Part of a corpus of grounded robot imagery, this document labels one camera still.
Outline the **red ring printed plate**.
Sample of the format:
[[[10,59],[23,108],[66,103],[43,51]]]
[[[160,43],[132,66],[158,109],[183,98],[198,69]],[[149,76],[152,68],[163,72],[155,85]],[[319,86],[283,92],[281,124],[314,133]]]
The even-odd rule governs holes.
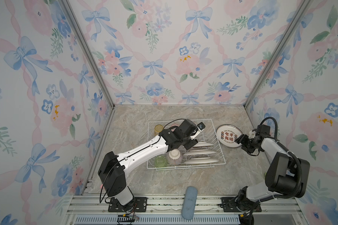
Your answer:
[[[220,144],[228,148],[238,148],[240,143],[236,143],[236,140],[243,135],[243,132],[233,125],[224,124],[216,129],[217,139]]]

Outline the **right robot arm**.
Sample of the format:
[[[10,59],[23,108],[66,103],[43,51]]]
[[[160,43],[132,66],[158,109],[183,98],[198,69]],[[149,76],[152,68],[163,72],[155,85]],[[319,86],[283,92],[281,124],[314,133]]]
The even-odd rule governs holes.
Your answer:
[[[268,135],[257,134],[253,138],[241,135],[235,142],[251,156],[258,150],[270,158],[265,180],[238,192],[234,206],[239,211],[255,209],[260,203],[276,198],[301,198],[305,195],[310,169],[308,161],[298,158],[280,141]]]

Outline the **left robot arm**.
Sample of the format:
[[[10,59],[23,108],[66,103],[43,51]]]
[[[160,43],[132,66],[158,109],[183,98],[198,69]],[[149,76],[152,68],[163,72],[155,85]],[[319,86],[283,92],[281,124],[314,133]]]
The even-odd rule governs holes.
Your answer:
[[[153,139],[127,152],[115,154],[109,152],[98,170],[98,176],[102,182],[100,190],[100,202],[105,197],[114,200],[112,206],[122,212],[131,211],[134,208],[135,197],[126,183],[126,177],[136,167],[149,159],[161,154],[171,152],[180,146],[186,150],[198,143],[196,137],[206,126],[204,123],[195,124],[189,119],[184,119],[179,126],[171,126],[163,129]]]

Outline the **yellow translucent cup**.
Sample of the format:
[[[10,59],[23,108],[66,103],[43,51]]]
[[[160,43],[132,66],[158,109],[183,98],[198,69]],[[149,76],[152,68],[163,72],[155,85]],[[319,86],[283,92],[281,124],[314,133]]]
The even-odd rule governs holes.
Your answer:
[[[161,124],[155,125],[154,132],[155,136],[159,135],[163,131],[164,127]]]

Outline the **ribbed ceramic bowl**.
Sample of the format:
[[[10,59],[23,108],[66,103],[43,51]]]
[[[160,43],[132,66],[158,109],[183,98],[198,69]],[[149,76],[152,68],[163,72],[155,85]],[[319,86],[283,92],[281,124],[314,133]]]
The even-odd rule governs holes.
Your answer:
[[[173,149],[166,153],[167,162],[172,166],[177,166],[183,162],[183,155],[178,149]]]

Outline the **white plate middle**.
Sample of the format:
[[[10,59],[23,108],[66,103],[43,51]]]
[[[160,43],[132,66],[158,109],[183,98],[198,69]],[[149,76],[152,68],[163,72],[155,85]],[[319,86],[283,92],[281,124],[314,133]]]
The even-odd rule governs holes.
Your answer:
[[[210,155],[215,154],[216,152],[213,150],[193,150],[184,153],[184,156],[195,156],[195,155]]]

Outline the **white plate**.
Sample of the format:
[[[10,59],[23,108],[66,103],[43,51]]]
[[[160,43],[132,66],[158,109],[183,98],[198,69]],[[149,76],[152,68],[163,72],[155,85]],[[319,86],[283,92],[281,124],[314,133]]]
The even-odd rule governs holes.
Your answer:
[[[184,164],[211,164],[217,163],[219,160],[214,158],[192,158],[189,160],[184,161]]]
[[[213,147],[214,145],[212,143],[207,142],[198,142],[193,146],[193,148],[202,148],[202,147]]]
[[[195,156],[195,155],[210,155],[215,154],[216,152],[213,150],[193,150],[184,153],[184,156]]]

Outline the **white plate upper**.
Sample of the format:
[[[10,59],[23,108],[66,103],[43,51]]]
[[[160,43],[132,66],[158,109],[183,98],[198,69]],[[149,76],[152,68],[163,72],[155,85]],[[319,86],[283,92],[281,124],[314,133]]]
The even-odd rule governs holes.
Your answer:
[[[202,147],[213,147],[214,145],[212,143],[207,142],[198,142],[193,146],[193,148],[202,148]]]

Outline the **green translucent cup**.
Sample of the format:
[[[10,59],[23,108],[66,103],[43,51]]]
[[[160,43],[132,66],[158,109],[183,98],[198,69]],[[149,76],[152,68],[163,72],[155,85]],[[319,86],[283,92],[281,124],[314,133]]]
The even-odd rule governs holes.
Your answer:
[[[168,166],[168,162],[167,162],[166,157],[164,157],[164,156],[157,156],[155,158],[155,168],[162,169],[162,168],[166,168],[167,166]]]

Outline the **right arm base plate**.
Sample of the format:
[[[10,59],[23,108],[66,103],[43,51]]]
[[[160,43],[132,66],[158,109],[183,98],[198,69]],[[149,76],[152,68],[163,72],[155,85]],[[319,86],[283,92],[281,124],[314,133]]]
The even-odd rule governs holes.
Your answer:
[[[224,212],[249,212],[254,206],[254,202],[243,199],[237,200],[236,197],[222,197],[220,207]]]

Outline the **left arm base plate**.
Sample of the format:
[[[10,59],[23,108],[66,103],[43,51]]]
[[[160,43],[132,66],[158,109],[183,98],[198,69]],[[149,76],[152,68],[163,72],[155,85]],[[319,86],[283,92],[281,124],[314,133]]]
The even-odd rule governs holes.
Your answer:
[[[116,198],[112,197],[109,201],[108,212],[146,212],[147,200],[147,197],[135,197],[128,204],[121,205]]]

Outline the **aluminium corner post left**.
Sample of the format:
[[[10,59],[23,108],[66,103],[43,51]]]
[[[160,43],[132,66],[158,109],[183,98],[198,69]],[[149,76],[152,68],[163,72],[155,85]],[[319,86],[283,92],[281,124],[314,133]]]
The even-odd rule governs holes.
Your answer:
[[[74,34],[77,36],[78,44],[83,51],[84,58],[87,60],[90,68],[92,69],[94,76],[99,83],[99,87],[103,91],[105,99],[108,101],[110,108],[112,110],[114,110],[115,105],[114,105],[113,100],[112,100],[112,98],[109,94],[108,88],[106,87],[105,80],[101,76],[101,74],[99,72],[99,68],[94,61],[94,57],[93,57],[93,55],[90,51],[90,47],[89,47],[87,41],[85,40],[84,33],[83,33],[83,31],[82,31],[82,29],[81,29],[81,27],[80,27],[80,25],[77,21],[77,18],[75,16],[73,10],[72,10],[70,2],[66,1],[66,0],[59,0],[58,2],[60,4],[60,6],[62,7],[64,14],[67,17],[68,22],[69,22],[70,26],[72,27]]]

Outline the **aluminium corner post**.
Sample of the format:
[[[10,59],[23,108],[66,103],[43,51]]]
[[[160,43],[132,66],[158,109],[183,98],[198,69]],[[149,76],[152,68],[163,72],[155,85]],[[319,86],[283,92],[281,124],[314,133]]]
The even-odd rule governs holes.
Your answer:
[[[112,98],[109,94],[108,88],[106,87],[105,80],[101,76],[101,74],[99,72],[99,68],[94,61],[94,57],[93,57],[93,55],[90,51],[90,47],[89,47],[87,41],[85,40],[84,33],[83,33],[83,31],[82,31],[82,29],[81,29],[81,27],[80,27],[80,25],[77,21],[77,18],[75,16],[73,10],[72,10],[70,2],[66,1],[66,0],[59,0],[58,2],[60,4],[60,6],[62,7],[64,14],[67,17],[68,22],[69,22],[70,26],[72,27],[74,34],[77,36],[78,44],[83,51],[84,58],[87,60],[90,68],[92,69],[94,76],[99,83],[99,87],[103,91],[105,99],[108,101],[110,108],[112,110],[114,110],[115,105],[114,105],[113,100],[112,100]]]
[[[259,91],[260,87],[266,80],[266,77],[270,73],[270,71],[275,66],[275,63],[279,59],[281,53],[284,51],[284,49],[287,46],[287,43],[291,36],[295,33],[295,30],[299,26],[300,22],[304,18],[306,12],[308,11],[308,7],[311,5],[310,0],[304,0],[300,1],[299,6],[297,7],[297,10],[295,11],[292,21],[289,22],[288,26],[284,30],[282,38],[279,40],[276,48],[274,49],[271,58],[268,61],[268,64],[264,67],[262,74],[259,76],[258,80],[256,81],[253,89],[250,91],[249,97],[247,98],[246,102],[244,103],[244,108],[249,109],[251,106],[251,103],[254,101],[254,98]]]

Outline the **aluminium front rail frame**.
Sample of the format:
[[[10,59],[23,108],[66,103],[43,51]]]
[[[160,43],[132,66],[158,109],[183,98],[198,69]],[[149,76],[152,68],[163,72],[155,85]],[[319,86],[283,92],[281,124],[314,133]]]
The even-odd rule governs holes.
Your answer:
[[[224,212],[223,196],[199,195],[194,216],[182,216],[184,195],[146,195],[146,211],[109,212],[110,204],[99,202],[98,194],[74,197],[65,213],[63,225],[243,225],[241,212]],[[271,200],[253,213],[256,225],[307,225],[295,199]]]

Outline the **aluminium corner post right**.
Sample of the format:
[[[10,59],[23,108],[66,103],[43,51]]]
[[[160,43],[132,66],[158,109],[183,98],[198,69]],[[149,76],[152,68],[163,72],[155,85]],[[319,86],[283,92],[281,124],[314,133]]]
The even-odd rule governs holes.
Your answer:
[[[249,109],[251,106],[251,103],[254,101],[254,98],[259,91],[260,87],[266,80],[266,77],[270,73],[270,71],[275,66],[275,63],[279,59],[281,53],[284,51],[284,49],[287,46],[287,43],[291,36],[295,33],[295,30],[299,26],[300,22],[304,18],[306,12],[308,11],[308,7],[311,5],[310,0],[304,0],[300,1],[299,6],[297,7],[297,10],[295,11],[292,21],[289,22],[288,26],[284,30],[282,38],[279,40],[276,48],[274,49],[271,58],[268,61],[268,64],[264,67],[262,74],[259,76],[258,80],[256,81],[253,89],[250,91],[249,97],[247,98],[246,102],[244,103],[244,108]]]

